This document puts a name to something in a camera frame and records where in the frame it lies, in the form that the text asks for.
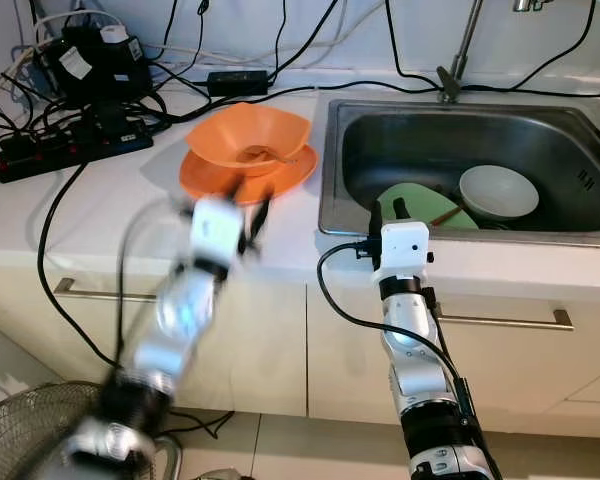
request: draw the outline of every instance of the white bowl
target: white bowl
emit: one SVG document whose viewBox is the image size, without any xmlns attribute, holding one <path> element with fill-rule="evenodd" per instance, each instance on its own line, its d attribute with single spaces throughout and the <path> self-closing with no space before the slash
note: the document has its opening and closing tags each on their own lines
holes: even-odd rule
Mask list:
<svg viewBox="0 0 600 480">
<path fill-rule="evenodd" d="M 496 165 L 479 165 L 464 172 L 460 193 L 471 211 L 491 220 L 527 215 L 540 200 L 533 183 L 514 170 Z"/>
</svg>

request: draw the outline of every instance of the green plate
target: green plate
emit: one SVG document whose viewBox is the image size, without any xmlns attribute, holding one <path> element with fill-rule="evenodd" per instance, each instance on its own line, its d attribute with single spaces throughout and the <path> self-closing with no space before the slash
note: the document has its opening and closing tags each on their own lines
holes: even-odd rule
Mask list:
<svg viewBox="0 0 600 480">
<path fill-rule="evenodd" d="M 382 205 L 382 218 L 386 220 L 396 219 L 396 214 L 393 211 L 393 201 L 396 198 L 403 198 L 409 215 L 424 223 L 429 223 L 431 220 L 457 207 L 447 197 L 430 188 L 417 183 L 399 183 L 388 188 L 378 197 L 378 201 Z M 462 211 L 444 222 L 440 227 L 475 230 L 478 225 L 466 212 Z"/>
</svg>

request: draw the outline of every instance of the tile floor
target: tile floor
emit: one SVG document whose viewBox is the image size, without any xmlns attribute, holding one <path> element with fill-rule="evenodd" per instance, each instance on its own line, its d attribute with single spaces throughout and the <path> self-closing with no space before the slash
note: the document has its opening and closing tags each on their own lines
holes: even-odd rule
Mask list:
<svg viewBox="0 0 600 480">
<path fill-rule="evenodd" d="M 218 440 L 203 431 L 177 437 L 185 449 L 179 480 L 228 467 L 256 480 L 408 478 L 402 433 L 389 425 L 238 413 Z M 600 439 L 487 437 L 506 479 L 600 479 Z"/>
</svg>

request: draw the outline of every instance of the orange plate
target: orange plate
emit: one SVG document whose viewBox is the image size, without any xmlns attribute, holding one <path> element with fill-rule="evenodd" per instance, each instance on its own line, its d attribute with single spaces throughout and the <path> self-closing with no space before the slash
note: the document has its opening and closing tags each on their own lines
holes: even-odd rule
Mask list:
<svg viewBox="0 0 600 480">
<path fill-rule="evenodd" d="M 304 182 L 316 169 L 318 154 L 305 145 L 293 158 L 294 162 L 281 163 L 266 175 L 245 177 L 236 201 L 241 205 L 258 203 L 270 186 L 274 188 L 274 196 L 278 196 Z M 180 185 L 194 198 L 225 193 L 234 185 L 237 176 L 235 169 L 207 162 L 191 151 L 180 166 Z"/>
</svg>

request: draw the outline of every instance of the sink basin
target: sink basin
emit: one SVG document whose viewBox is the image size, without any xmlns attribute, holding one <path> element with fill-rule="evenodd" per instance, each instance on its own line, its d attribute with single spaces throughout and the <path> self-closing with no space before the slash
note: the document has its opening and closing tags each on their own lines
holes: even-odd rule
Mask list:
<svg viewBox="0 0 600 480">
<path fill-rule="evenodd" d="M 527 177 L 538 208 L 506 223 L 472 214 L 481 230 L 438 227 L 434 238 L 600 243 L 587 240 L 600 238 L 600 132 L 562 107 L 332 101 L 320 228 L 366 233 L 373 202 L 400 182 L 457 202 L 462 173 L 485 164 Z"/>
</svg>

